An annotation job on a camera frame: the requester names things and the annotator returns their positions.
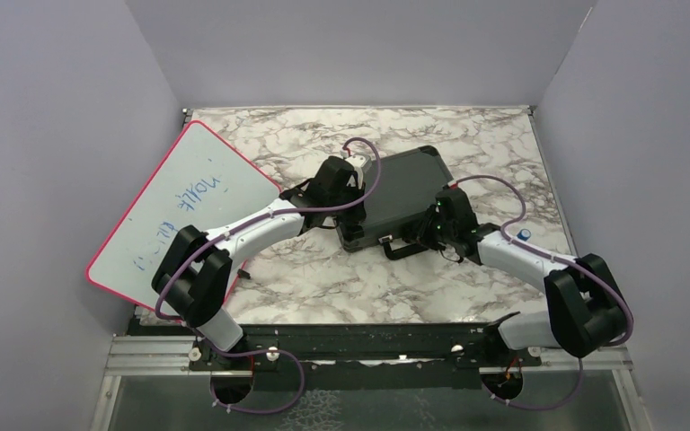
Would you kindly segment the black poker set case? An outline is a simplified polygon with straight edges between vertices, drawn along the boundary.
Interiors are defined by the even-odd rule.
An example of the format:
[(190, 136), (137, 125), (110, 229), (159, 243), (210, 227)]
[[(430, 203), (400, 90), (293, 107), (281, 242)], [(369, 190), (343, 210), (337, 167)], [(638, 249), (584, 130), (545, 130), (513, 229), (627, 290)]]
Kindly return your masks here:
[(364, 201), (365, 219), (338, 224), (346, 252), (380, 246), (389, 260), (405, 259), (427, 248), (416, 235), (435, 196), (452, 180), (438, 149), (424, 145), (382, 159), (376, 190)]

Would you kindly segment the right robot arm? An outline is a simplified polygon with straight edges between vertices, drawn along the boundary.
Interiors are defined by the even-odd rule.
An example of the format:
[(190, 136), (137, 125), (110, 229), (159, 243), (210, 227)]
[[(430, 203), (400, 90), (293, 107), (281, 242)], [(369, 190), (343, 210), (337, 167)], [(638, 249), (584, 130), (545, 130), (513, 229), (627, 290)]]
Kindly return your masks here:
[(494, 365), (505, 365), (529, 347), (560, 348), (582, 358), (620, 340), (632, 327), (602, 258), (552, 254), (508, 236), (496, 224), (481, 224), (459, 188), (436, 194), (417, 240), (427, 249), (452, 249), (461, 261), (500, 270), (545, 295), (545, 310), (513, 312), (484, 329), (482, 352)]

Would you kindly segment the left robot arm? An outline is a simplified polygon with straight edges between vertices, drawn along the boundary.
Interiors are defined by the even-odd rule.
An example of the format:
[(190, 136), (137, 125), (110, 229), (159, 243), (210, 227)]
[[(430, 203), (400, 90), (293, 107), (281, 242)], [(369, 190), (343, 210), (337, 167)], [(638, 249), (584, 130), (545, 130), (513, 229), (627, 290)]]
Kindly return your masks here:
[(155, 314), (170, 306), (174, 319), (212, 344), (224, 368), (241, 365), (247, 346), (243, 329), (225, 310), (226, 293), (248, 260), (270, 246), (295, 238), (327, 220), (365, 216), (363, 202), (376, 184), (366, 180), (371, 159), (362, 154), (331, 156), (313, 178), (282, 192), (265, 208), (241, 220), (203, 232), (187, 225), (177, 232), (155, 272)]

